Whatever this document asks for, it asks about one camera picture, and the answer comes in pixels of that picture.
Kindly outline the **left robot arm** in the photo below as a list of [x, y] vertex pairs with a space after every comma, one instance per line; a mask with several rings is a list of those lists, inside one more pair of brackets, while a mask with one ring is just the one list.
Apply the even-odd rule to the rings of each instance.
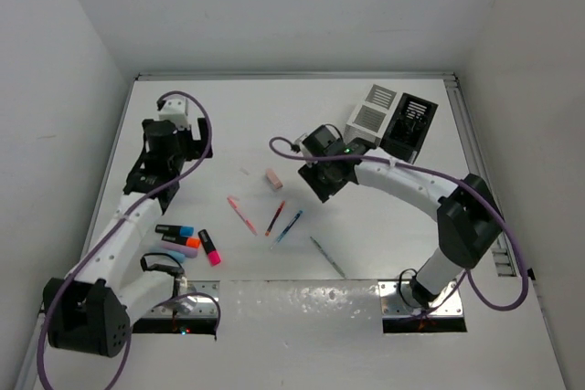
[[176, 261], [150, 264], [138, 251], [175, 197], [185, 163], [211, 157], [209, 124], [198, 119], [197, 138], [183, 119], [147, 119], [142, 127], [143, 149], [88, 261], [43, 289], [52, 313], [47, 337], [53, 348], [114, 357], [138, 320], [186, 290], [185, 271]]

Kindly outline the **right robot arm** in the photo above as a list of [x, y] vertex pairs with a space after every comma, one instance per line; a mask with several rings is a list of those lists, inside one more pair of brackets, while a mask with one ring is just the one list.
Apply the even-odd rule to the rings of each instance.
[[304, 135], [293, 149], [307, 160], [299, 175], [322, 202], [353, 183], [382, 191], [436, 222], [438, 247], [399, 296], [412, 309], [428, 309], [447, 285], [473, 269], [502, 233], [487, 209], [464, 188], [404, 168], [403, 161], [360, 138], [345, 143], [331, 132]]

